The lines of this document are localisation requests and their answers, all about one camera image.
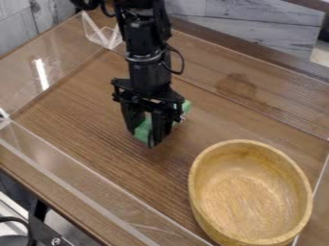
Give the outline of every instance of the bamboo bowl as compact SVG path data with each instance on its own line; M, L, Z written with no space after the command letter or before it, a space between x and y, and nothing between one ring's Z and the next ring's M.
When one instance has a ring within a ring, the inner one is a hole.
M286 245L311 216L301 168L279 150L250 140L220 142L199 155L188 194L199 226L225 246Z

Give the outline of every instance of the screw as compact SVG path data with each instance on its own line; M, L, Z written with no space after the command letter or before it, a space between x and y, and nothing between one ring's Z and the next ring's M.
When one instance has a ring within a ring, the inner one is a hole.
M52 246L57 246L60 244L60 239L59 238L55 238L51 242L51 245Z

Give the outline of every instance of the bowl rim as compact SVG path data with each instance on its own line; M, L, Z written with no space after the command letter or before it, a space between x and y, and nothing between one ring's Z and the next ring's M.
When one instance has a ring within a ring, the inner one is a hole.
M214 226L212 220L210 219L208 215L203 212L203 210L199 208L199 203L196 202L196 199L195 199L195 186L194 186L195 183L194 183L194 180L195 180L196 169L198 169L199 165L202 164L200 160L208 154L208 152L211 152L214 149L220 148L222 146L226 146L230 144L237 144L237 143L246 143L246 144L251 144L251 145L255 145L259 147L265 147L269 150L271 150L274 153L277 153L279 156L282 156L286 159L286 161L289 162L289 164L291 165L291 167L297 173L297 176L302 181L303 189L307 192L306 209L305 209L305 214L301 218L299 223L295 225L295 227L287 233L285 233L277 237L273 237L273 238L249 239L249 238L243 238L243 237L237 237L235 234L231 234L225 229L219 228L218 226ZM241 243L251 244L251 245L273 245L273 244L277 245L277 244L281 244L282 242L285 242L287 240L291 240L293 237L297 236L299 234L299 232L303 230L303 228L306 227L306 224L309 223L309 220L311 218L311 213L313 213L313 189L311 189L309 179L307 179L301 167L294 162L294 160L275 147L273 147L269 144L262 143L259 141L247 140L247 139L234 139L234 140L226 140L226 141L218 142L216 144L210 146L198 155L196 159L192 162L192 165L190 168L190 173L188 173L188 198L190 198L191 206L194 207L194 209L196 209L202 219L206 220L207 224L211 225L215 232L218 234L223 235L225 237L231 238L233 240L241 242Z

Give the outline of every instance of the gray floor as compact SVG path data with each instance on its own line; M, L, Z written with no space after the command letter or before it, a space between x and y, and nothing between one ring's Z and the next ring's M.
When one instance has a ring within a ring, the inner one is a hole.
M24 188L0 172L0 192L7 194L25 209L33 203L33 196ZM99 244L52 210L47 216L47 224L57 231L75 246L99 246Z

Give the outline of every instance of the green block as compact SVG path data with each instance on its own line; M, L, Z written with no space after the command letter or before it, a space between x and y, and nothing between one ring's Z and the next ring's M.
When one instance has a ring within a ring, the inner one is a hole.
M182 104L182 110L184 113L188 113L191 109L191 102L190 101L184 101L184 103ZM150 118L147 118L142 124L138 126L138 128L135 129L135 134L134 137L136 139L139 139L143 143L148 143L148 131L151 130L151 121Z

